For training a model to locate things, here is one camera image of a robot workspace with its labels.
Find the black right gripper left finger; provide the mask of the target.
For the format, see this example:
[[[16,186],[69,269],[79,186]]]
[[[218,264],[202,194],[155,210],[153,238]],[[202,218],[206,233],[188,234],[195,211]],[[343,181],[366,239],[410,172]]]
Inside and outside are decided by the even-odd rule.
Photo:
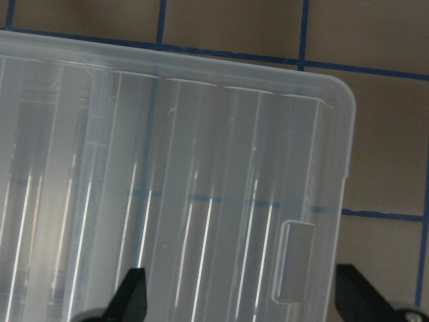
[[[130,268],[119,285],[101,321],[144,321],[147,314],[147,287],[144,268]]]

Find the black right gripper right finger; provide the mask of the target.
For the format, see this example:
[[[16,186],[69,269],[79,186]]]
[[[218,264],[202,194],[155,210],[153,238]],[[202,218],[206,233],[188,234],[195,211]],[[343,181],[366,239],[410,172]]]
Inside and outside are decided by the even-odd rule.
[[[337,264],[334,303],[343,321],[399,321],[393,307],[351,264]]]

